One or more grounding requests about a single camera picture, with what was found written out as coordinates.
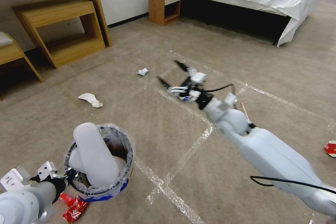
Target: trash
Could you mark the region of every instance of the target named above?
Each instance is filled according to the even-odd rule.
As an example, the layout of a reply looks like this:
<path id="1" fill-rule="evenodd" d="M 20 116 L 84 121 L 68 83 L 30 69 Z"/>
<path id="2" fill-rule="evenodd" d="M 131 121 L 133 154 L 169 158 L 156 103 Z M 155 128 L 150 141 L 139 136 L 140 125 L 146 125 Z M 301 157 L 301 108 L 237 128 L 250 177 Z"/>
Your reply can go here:
<path id="1" fill-rule="evenodd" d="M 336 141 L 329 141 L 324 146 L 324 150 L 329 156 L 336 158 Z"/>
<path id="2" fill-rule="evenodd" d="M 118 180 L 115 183 L 101 187 L 92 186 L 86 174 L 78 171 L 78 176 L 69 181 L 69 184 L 79 193 L 79 197 L 85 202 L 106 201 L 116 197 L 127 187 L 135 162 L 134 138 L 112 123 L 100 124 L 98 128 L 111 154 L 123 159 L 124 162 L 126 161 L 126 165 L 125 163 L 123 164 L 123 170 L 120 172 Z M 65 157 L 65 170 L 71 168 L 70 157 L 76 149 L 76 141 L 73 141 Z"/>
<path id="3" fill-rule="evenodd" d="M 61 193 L 59 198 L 68 205 L 68 209 L 63 214 L 63 218 L 69 223 L 75 222 L 89 204 L 83 201 L 79 196 L 72 198 L 65 193 Z"/>
<path id="4" fill-rule="evenodd" d="M 84 93 L 78 96 L 78 99 L 86 100 L 89 103 L 91 103 L 92 107 L 102 107 L 103 103 L 98 101 L 95 97 L 95 95 L 91 93 Z"/>
<path id="5" fill-rule="evenodd" d="M 142 69 L 142 70 L 138 70 L 138 74 L 139 74 L 139 75 L 145 76 L 146 73 L 148 73 L 147 68 L 144 68 L 144 69 Z"/>

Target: trash bin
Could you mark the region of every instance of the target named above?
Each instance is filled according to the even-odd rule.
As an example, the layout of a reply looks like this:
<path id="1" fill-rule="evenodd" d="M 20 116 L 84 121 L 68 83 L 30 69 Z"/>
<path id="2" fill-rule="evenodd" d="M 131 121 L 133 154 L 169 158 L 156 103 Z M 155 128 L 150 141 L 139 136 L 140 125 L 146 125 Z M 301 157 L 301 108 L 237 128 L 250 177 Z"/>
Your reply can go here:
<path id="1" fill-rule="evenodd" d="M 86 202 L 105 201 L 117 196 L 128 185 L 128 181 L 133 171 L 135 160 L 135 140 L 125 131 L 112 123 L 98 125 L 100 134 L 102 135 L 108 149 L 113 156 L 123 158 L 126 161 L 126 166 L 123 172 L 119 175 L 118 181 L 109 186 L 94 188 L 88 182 L 84 173 L 78 172 L 78 177 L 70 181 L 70 185 L 79 192 L 79 196 Z M 65 169 L 70 168 L 69 158 L 76 142 L 73 141 L 68 153 L 65 156 Z"/>

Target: wooden stick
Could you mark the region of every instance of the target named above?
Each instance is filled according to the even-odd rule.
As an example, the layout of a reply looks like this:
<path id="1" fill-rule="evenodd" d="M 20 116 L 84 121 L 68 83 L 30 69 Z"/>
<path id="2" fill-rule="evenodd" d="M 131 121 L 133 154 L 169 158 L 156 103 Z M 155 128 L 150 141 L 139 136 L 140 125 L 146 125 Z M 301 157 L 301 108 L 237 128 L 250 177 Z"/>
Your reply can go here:
<path id="1" fill-rule="evenodd" d="M 250 120 L 250 119 L 249 119 L 249 116 L 248 116 L 248 114 L 247 114 L 247 112 L 246 112 L 246 109 L 245 109 L 244 103 L 240 103 L 240 106 L 242 107 L 241 109 L 243 110 L 243 112 L 244 112 L 244 114 L 245 114 L 246 118 L 247 118 L 248 120 Z"/>

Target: black bed frame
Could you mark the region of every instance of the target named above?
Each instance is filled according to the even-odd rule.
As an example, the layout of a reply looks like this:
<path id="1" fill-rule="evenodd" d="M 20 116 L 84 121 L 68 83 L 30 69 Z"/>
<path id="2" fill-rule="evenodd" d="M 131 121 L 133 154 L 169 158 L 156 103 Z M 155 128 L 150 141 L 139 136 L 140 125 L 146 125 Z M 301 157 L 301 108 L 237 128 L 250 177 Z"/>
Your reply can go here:
<path id="1" fill-rule="evenodd" d="M 291 17 L 211 0 L 181 0 L 181 16 L 271 38 L 276 45 Z"/>

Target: wooden chair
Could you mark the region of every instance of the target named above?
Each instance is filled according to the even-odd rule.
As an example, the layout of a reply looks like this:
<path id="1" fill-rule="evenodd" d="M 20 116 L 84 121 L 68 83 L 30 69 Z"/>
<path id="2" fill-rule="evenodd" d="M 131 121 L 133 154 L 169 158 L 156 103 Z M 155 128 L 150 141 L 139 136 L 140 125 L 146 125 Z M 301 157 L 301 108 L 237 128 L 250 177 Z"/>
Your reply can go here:
<path id="1" fill-rule="evenodd" d="M 0 65 L 8 62 L 24 58 L 37 78 L 43 82 L 42 77 L 36 71 L 35 67 L 31 64 L 29 59 L 25 56 L 16 41 L 7 33 L 0 32 Z"/>

